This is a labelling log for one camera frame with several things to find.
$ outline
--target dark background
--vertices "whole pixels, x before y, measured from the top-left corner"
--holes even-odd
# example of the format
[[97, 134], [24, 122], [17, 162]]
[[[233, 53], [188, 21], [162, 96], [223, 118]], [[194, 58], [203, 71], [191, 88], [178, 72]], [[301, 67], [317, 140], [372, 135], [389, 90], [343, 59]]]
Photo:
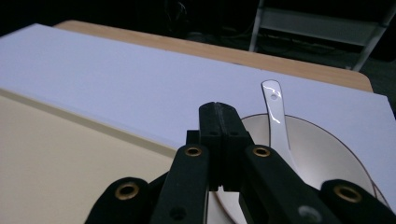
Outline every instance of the dark background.
[[[266, 0], [266, 6], [364, 21], [380, 21], [393, 0]], [[55, 25], [78, 20], [158, 35], [185, 38], [189, 32], [238, 35], [251, 30], [258, 0], [81, 0], [2, 1], [0, 35], [32, 23]], [[373, 56], [396, 58], [396, 21], [378, 43]]]

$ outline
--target wooden table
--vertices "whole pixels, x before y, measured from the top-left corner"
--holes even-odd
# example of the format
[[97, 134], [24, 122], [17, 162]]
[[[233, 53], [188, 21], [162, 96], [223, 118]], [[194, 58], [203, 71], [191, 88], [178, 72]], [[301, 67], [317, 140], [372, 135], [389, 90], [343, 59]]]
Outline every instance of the wooden table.
[[327, 82], [362, 91], [373, 91], [370, 80], [365, 75], [346, 69], [334, 68], [313, 63], [304, 63], [239, 49], [228, 49], [214, 45], [176, 39], [161, 35], [151, 35], [136, 31], [123, 30], [83, 21], [65, 21], [56, 28], [101, 36], [109, 39], [134, 43], [157, 49], [205, 57], [228, 63], [237, 63], [267, 71]]

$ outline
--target white surface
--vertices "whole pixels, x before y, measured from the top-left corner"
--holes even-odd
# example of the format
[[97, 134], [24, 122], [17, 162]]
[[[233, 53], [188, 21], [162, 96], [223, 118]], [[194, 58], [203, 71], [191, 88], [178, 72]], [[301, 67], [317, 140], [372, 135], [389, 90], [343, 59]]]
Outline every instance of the white surface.
[[174, 148], [207, 102], [241, 117], [266, 112], [266, 79], [281, 84], [286, 114], [352, 149], [395, 209], [396, 123], [385, 96], [41, 25], [0, 39], [0, 88]]

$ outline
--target plate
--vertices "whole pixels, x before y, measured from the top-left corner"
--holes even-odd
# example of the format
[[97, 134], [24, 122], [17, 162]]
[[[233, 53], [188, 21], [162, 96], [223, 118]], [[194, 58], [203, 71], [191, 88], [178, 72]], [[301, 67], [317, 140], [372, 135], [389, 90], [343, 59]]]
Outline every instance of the plate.
[[[255, 144], [269, 145], [268, 115], [254, 115], [242, 121]], [[286, 124], [291, 155], [300, 178], [306, 184], [320, 189], [326, 180], [345, 179], [386, 203], [359, 159], [334, 135], [309, 121], [292, 116], [286, 116]], [[238, 202], [239, 193], [219, 190], [217, 197], [235, 223], [246, 223]]]

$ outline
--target white plastic spoon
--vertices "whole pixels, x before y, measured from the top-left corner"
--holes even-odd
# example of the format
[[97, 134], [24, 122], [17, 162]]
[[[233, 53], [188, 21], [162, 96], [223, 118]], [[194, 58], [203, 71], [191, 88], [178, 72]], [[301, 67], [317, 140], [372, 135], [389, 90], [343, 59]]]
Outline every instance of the white plastic spoon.
[[262, 83], [265, 105], [267, 106], [270, 124], [270, 146], [298, 174], [294, 159], [291, 156], [288, 132], [286, 130], [285, 110], [283, 107], [282, 90], [275, 80]]

